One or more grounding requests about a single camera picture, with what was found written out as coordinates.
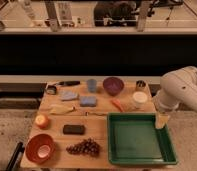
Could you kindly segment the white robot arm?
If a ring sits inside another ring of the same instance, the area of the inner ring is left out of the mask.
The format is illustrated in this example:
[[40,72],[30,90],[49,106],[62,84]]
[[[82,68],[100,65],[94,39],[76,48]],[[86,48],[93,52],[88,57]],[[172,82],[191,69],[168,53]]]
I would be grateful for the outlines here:
[[168,112],[175,111],[180,103],[197,112],[197,67],[187,66],[164,74],[161,89],[152,98],[157,113],[155,128],[162,129],[168,122]]

